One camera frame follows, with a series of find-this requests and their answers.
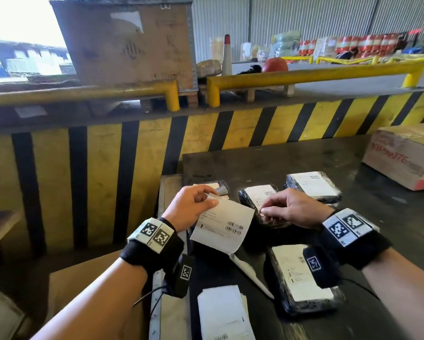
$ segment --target left hand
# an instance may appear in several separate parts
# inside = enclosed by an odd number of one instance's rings
[[[190,228],[201,213],[218,205],[218,200],[207,199],[206,193],[218,195],[213,188],[207,185],[182,187],[162,217],[169,221],[177,232]]]

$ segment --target barcode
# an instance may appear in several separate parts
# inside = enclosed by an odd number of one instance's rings
[[[231,226],[232,228],[243,230],[243,226],[235,224],[234,222],[228,222],[228,225]]]
[[[228,339],[229,339],[229,337],[228,337],[228,335],[226,333],[225,334],[222,334],[220,336],[215,336],[213,338],[213,340],[228,340]]]
[[[226,226],[226,230],[229,231],[229,232],[231,232],[232,234],[237,234],[237,235],[242,234],[242,232],[240,230],[231,228],[229,226]]]

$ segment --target right hand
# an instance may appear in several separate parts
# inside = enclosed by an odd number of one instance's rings
[[[320,228],[333,211],[328,205],[294,188],[272,194],[259,210],[266,222],[271,218],[282,218],[303,228]]]

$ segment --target forearm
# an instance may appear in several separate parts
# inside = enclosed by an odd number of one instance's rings
[[[121,330],[141,297],[147,273],[118,258],[51,319],[33,340],[110,339]]]
[[[424,339],[424,271],[390,248],[362,272],[402,328]]]

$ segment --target wooden pallet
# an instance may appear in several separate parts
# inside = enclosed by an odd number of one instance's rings
[[[155,108],[155,103],[157,102],[158,99],[163,99],[161,97],[156,97],[156,98],[151,98],[151,97],[147,97],[144,99],[140,99],[140,103],[141,103],[141,110],[144,112],[149,112],[152,111]],[[199,105],[198,102],[198,92],[197,91],[193,91],[193,92],[180,92],[179,93],[179,103],[181,104],[182,107],[182,99],[186,99],[186,103],[188,105],[188,108],[196,108]]]
[[[232,90],[221,91],[223,93],[232,93],[238,97],[243,97],[245,102],[254,102],[254,94],[256,91],[267,91],[269,93],[274,93],[278,95],[284,95],[286,97],[291,97],[294,95],[295,85],[284,85],[284,86],[270,86],[270,87],[260,87],[260,88],[238,88]],[[207,86],[199,85],[199,94],[201,98],[204,99],[204,102],[208,104],[207,98]]]

